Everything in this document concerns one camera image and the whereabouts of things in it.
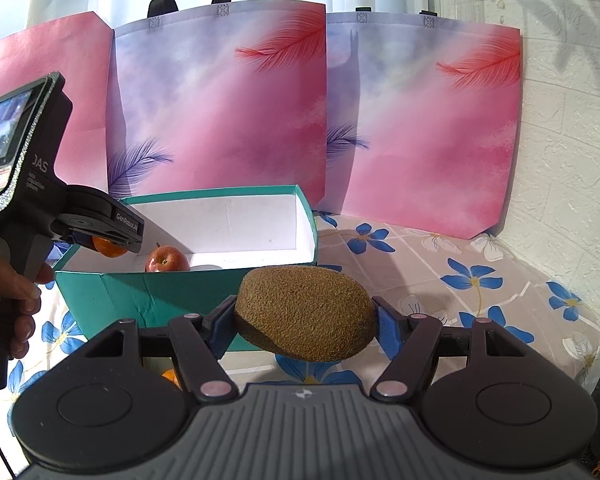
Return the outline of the person's left hand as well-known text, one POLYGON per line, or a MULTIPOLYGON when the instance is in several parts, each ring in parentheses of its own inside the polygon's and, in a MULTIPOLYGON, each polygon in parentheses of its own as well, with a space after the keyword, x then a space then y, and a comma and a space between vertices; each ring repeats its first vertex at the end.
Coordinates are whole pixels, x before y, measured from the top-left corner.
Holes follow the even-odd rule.
POLYGON ((38 285, 50 283, 54 278, 52 268, 43 263, 38 276, 30 281, 0 257, 0 297, 15 300, 18 308, 14 336, 9 347, 12 358, 22 359, 28 353, 29 339, 35 331, 33 315, 41 310, 41 291, 38 285))

